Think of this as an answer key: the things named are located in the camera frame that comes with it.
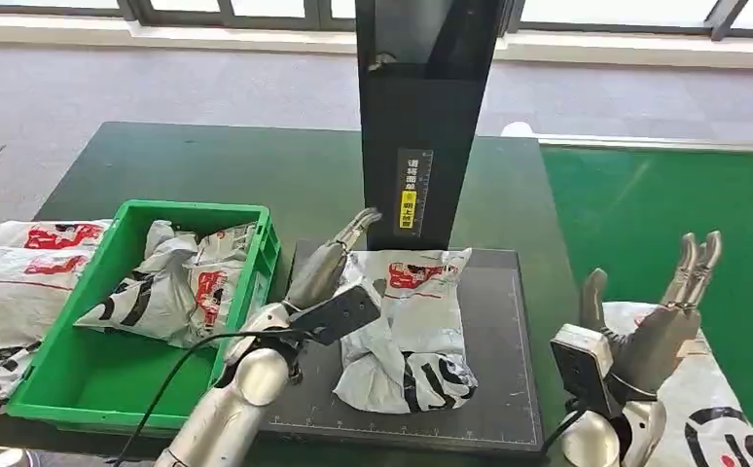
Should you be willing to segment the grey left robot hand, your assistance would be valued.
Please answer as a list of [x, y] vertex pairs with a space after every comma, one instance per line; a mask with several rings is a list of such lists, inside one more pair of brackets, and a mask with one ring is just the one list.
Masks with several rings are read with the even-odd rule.
[[359, 236], [380, 218], [375, 207], [363, 209], [309, 256], [292, 279], [284, 298], [290, 313], [308, 310], [334, 295], [351, 248]]

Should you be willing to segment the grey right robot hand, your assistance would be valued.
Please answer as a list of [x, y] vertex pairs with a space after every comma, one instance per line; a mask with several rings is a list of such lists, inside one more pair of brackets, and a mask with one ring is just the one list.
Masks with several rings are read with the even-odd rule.
[[602, 295], [607, 273], [595, 268], [583, 283], [580, 324], [607, 339], [613, 365], [606, 384], [620, 403], [656, 399], [660, 387], [683, 360], [681, 347], [697, 336], [699, 303], [721, 258], [722, 236], [712, 231], [703, 243], [697, 243], [693, 233], [686, 233], [680, 247], [680, 258], [662, 298], [630, 334], [619, 334], [605, 323]]

